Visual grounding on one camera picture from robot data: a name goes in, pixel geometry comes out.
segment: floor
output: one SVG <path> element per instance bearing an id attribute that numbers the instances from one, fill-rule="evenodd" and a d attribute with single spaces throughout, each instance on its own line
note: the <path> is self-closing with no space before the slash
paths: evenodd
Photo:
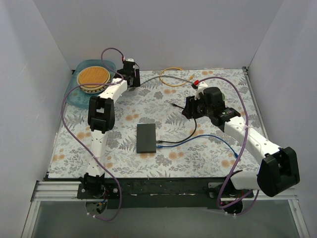
<path id="1" fill-rule="evenodd" d="M 141 71 L 141 82 L 159 75 L 160 71 Z M 203 69 L 167 71 L 165 74 L 189 79 L 203 79 L 208 76 L 221 76 L 229 79 L 239 89 L 248 110 L 250 125 L 264 134 L 260 118 L 252 100 L 248 82 L 241 69 Z M 175 83 L 175 79 L 166 79 Z M 225 103 L 244 115 L 236 92 L 228 83 L 221 80 L 207 81 L 216 86 L 225 95 Z M 195 90 L 190 84 L 182 87 L 168 87 L 159 79 L 154 79 L 134 91 L 125 92 L 115 104 L 115 127 L 110 133 L 101 157 L 101 162 L 116 177 L 222 177 L 229 173 L 235 157 L 223 142 L 212 137 L 200 137 L 174 148 L 158 149 L 155 154 L 136 153 L 136 126 L 138 123 L 155 123 L 157 139 L 180 140 L 186 138 L 194 129 L 193 120 L 187 120 L 181 109 L 170 103 L 185 106 L 187 96 L 193 96 Z M 88 110 L 68 105 L 65 118 L 70 129 L 90 146 L 91 132 L 87 124 Z M 240 145 L 230 136 L 213 126 L 208 118 L 197 120 L 195 135 L 213 134 L 226 140 L 238 153 Z M 61 125 L 55 142 L 49 178 L 78 178 L 86 172 L 91 156 L 75 141 Z M 253 171 L 259 165 L 245 151 L 237 170 Z"/>

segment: metal frame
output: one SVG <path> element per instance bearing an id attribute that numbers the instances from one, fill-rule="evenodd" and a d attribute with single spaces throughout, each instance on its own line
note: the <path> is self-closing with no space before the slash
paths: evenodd
<path id="1" fill-rule="evenodd" d="M 124 204 L 122 208 L 207 207 L 217 209 L 216 199 L 208 197 L 207 186 L 224 178 L 119 178 Z M 105 179 L 108 209 L 117 209 L 116 183 Z M 79 181 L 37 182 L 33 201 L 102 201 L 95 199 Z"/>
<path id="2" fill-rule="evenodd" d="M 26 222 L 22 231 L 21 238 L 29 238 L 32 236 L 40 205 L 41 205 L 40 201 L 31 202 L 31 206 L 29 209 L 28 216 L 26 218 Z"/>
<path id="3" fill-rule="evenodd" d="M 33 192 L 32 201 L 102 201 L 103 199 L 78 199 L 77 192 L 80 182 L 37 182 Z M 232 201 L 235 198 L 222 198 L 222 201 Z M 296 200 L 295 189 L 290 188 L 275 197 L 268 197 L 262 191 L 259 192 L 257 200 Z"/>
<path id="4" fill-rule="evenodd" d="M 301 238 L 309 238 L 310 236 L 309 236 L 304 218 L 302 216 L 302 212 L 299 207 L 298 200 L 288 200 L 288 203 L 291 208 L 292 215 L 293 215 L 299 236 Z"/>
<path id="5" fill-rule="evenodd" d="M 249 75 L 248 75 L 248 69 L 246 67 L 242 67 L 242 70 L 243 70 L 244 77 L 246 78 L 246 80 L 248 82 L 248 87 L 250 89 L 250 93 L 251 93 L 251 96 L 252 96 L 253 103 L 256 106 L 256 109 L 257 109 L 257 112 L 258 112 L 258 115 L 259 115 L 259 118 L 260 118 L 260 123 L 261 123 L 261 127 L 262 127 L 262 130 L 263 130 L 264 136 L 266 137 L 266 139 L 268 139 L 268 135 L 267 135 L 267 132 L 266 132 L 266 128 L 264 126 L 264 122 L 263 122 L 263 119 L 262 119 L 262 116 L 261 116 L 261 112 L 260 112 L 257 100 L 256 100 L 256 98 L 254 96 L 254 92 L 253 92 L 253 89 L 252 89 L 252 86 L 251 86 L 251 81 L 250 81 L 250 78 L 249 78 Z"/>

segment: blue cable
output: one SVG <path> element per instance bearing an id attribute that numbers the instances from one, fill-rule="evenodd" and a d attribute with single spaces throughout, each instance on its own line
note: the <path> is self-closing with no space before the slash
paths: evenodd
<path id="1" fill-rule="evenodd" d="M 221 139 L 220 137 L 216 136 L 216 135 L 209 135 L 209 134 L 204 134 L 204 135 L 198 135 L 198 136 L 195 136 L 193 138 L 190 138 L 188 140 L 185 140 L 179 144 L 176 144 L 176 145 L 157 145 L 157 148 L 160 149 L 160 148 L 169 148 L 169 147 L 176 147 L 176 146 L 179 146 L 179 145 L 182 145 L 188 141 L 191 141 L 193 139 L 196 139 L 198 137 L 201 137 L 201 136 L 211 136 L 211 137 L 214 137 L 214 138 L 217 138 L 218 140 L 221 140 L 223 143 L 225 143 L 233 152 L 234 154 L 234 157 L 238 158 L 238 154 L 234 151 L 234 149 L 228 144 L 228 142 L 226 142 L 225 140 Z"/>

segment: white cable clip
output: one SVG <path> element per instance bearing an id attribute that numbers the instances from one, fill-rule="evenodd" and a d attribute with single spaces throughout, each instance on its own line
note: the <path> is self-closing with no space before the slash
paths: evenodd
<path id="1" fill-rule="evenodd" d="M 244 127 L 242 128 L 242 130 L 246 130 L 247 128 L 251 129 L 251 128 L 253 128 L 253 126 L 251 126 L 251 125 L 244 125 Z"/>

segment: glass panel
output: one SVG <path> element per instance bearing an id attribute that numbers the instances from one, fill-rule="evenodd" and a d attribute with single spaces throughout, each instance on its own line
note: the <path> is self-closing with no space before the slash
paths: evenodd
<path id="1" fill-rule="evenodd" d="M 130 208 L 108 223 L 86 213 L 84 202 L 41 202 L 32 237 L 299 237 L 287 200 L 257 201 L 237 218 L 205 208 Z"/>

